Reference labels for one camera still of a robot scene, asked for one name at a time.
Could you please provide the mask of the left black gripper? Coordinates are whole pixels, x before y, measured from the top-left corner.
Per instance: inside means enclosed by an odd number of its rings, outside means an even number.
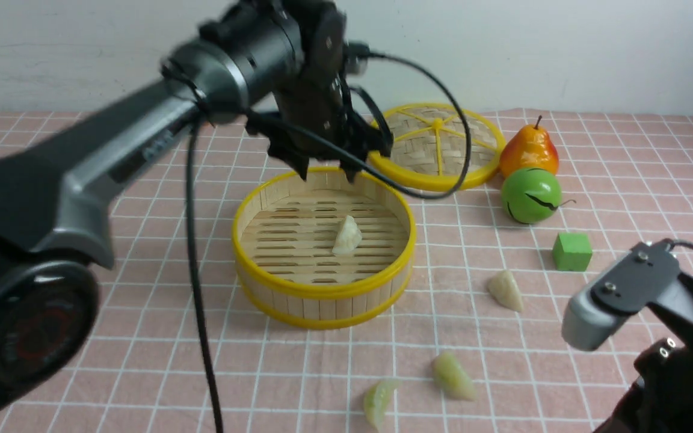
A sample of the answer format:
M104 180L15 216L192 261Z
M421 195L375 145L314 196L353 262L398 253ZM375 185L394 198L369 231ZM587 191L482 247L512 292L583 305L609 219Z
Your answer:
M362 88L356 93L378 116L377 126L369 125L354 110L352 89L346 75L357 74L358 54L368 51L360 42L345 42L346 16L330 1L283 1L284 11L299 25L304 51L301 72L283 83L275 93L281 120L307 129L355 156L339 157L339 168L348 183L362 172L362 159L371 151L388 157L393 135L371 96ZM285 150L280 157L306 181L310 158Z

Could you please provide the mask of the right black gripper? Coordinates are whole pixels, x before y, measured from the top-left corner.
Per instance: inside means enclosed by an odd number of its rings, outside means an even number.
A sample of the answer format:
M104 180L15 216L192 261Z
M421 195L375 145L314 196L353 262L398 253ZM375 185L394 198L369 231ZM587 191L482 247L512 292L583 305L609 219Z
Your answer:
M693 276L680 274L677 282L693 297ZM673 348L663 338L637 357L638 380L599 432L693 432L693 324L663 307L655 313L683 346Z

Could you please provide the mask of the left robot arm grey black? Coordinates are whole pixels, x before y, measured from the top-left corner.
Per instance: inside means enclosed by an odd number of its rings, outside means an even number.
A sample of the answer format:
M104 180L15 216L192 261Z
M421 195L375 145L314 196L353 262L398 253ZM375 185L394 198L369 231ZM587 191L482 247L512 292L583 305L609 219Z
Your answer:
M345 39L329 1L239 1L177 46L161 78L0 158L0 411L59 372L100 308L91 264L115 263L110 205L187 134L248 118L269 155L302 178L338 160L348 180L388 140L350 109L344 77L368 45Z

